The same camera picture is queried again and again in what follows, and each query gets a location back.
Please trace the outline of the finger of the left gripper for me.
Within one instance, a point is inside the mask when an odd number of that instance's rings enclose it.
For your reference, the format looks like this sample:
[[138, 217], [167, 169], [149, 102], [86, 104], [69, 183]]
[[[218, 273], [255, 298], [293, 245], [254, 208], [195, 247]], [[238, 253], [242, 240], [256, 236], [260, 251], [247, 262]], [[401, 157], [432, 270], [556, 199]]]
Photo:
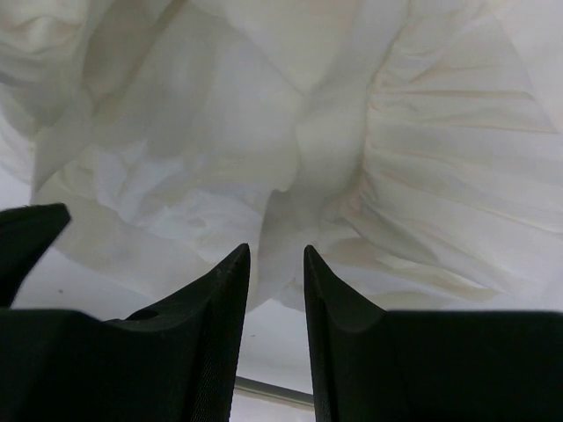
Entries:
[[1, 212], [1, 306], [10, 307], [43, 254], [70, 223], [62, 203]]

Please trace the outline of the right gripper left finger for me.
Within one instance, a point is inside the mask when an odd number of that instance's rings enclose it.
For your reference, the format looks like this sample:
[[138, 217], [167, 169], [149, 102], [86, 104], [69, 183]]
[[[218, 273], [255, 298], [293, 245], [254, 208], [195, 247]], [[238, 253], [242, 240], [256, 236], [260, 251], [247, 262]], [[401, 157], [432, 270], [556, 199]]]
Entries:
[[250, 250], [125, 319], [66, 309], [1, 314], [4, 421], [226, 421]]

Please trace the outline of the white skirt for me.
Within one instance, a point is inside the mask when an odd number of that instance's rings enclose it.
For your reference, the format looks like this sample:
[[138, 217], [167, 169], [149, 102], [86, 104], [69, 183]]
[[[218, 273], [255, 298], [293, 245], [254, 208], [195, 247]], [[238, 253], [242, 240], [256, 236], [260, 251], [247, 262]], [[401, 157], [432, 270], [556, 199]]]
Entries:
[[153, 297], [314, 246], [386, 308], [562, 307], [559, 1], [4, 1], [1, 165]]

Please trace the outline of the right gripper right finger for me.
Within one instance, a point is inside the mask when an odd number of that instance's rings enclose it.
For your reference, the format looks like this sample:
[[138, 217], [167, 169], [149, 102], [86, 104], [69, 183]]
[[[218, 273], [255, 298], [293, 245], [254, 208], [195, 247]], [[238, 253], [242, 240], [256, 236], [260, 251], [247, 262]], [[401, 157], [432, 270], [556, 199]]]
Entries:
[[559, 421], [562, 315], [386, 310], [307, 247], [319, 421]]

